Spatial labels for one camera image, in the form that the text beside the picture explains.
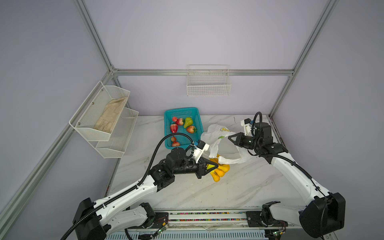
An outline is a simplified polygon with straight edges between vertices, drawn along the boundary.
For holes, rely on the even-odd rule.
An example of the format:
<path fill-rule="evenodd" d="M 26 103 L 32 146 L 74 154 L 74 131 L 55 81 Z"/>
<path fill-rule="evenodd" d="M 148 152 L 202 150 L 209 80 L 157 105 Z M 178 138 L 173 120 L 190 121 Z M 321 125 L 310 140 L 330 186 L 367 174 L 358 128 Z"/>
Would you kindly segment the yellow fake banana bunch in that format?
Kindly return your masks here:
<path fill-rule="evenodd" d="M 230 166 L 226 164 L 219 164 L 219 160 L 217 158 L 210 159 L 210 161 L 218 164 L 218 168 L 210 171 L 210 174 L 215 182 L 219 182 L 221 177 L 223 177 L 230 170 Z"/>

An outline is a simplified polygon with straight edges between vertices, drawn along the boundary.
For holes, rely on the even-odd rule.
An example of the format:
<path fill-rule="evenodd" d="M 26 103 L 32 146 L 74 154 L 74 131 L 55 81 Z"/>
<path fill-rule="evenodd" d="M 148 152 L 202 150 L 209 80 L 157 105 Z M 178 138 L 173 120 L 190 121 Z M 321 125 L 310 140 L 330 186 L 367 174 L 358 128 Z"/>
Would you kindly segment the white lemon print plastic bag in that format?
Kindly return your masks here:
<path fill-rule="evenodd" d="M 210 125 L 208 131 L 203 132 L 201 135 L 201 140 L 210 145 L 204 156 L 210 159 L 217 158 L 220 164 L 226 165 L 242 164 L 256 160 L 257 157 L 251 156 L 246 149 L 235 146 L 229 140 L 228 137 L 234 134 L 235 132 L 230 131 L 225 126 Z"/>

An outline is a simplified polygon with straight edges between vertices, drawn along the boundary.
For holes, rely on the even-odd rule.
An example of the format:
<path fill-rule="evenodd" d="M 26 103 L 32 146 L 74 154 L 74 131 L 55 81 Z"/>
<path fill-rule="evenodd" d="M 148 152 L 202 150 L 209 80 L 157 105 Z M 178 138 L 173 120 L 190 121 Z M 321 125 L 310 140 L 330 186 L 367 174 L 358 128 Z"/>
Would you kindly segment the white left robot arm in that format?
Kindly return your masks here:
<path fill-rule="evenodd" d="M 219 165 L 199 155 L 187 158 L 186 151 L 175 148 L 157 165 L 147 169 L 144 177 L 123 190 L 103 199 L 86 198 L 79 203 L 73 225 L 62 237 L 72 232 L 79 240 L 104 240 L 117 224 L 117 216 L 138 200 L 159 192 L 175 181 L 179 174 L 195 174 L 198 179 Z"/>

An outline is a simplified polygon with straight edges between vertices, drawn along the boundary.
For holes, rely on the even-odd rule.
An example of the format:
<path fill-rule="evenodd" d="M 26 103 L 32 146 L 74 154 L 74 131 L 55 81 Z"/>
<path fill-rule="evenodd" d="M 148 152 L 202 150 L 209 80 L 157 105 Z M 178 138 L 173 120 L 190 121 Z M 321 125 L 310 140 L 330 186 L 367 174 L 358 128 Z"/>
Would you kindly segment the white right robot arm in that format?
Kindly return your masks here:
<path fill-rule="evenodd" d="M 242 124 L 244 133 L 228 137 L 235 146 L 253 151 L 281 172 L 304 201 L 303 206 L 286 206 L 280 201 L 263 204 L 260 221 L 265 227 L 278 222 L 300 226 L 312 238 L 340 230 L 345 225 L 346 200 L 340 193 L 331 193 L 319 184 L 296 161 L 289 151 L 273 140 L 267 123 L 255 124 L 250 119 Z"/>

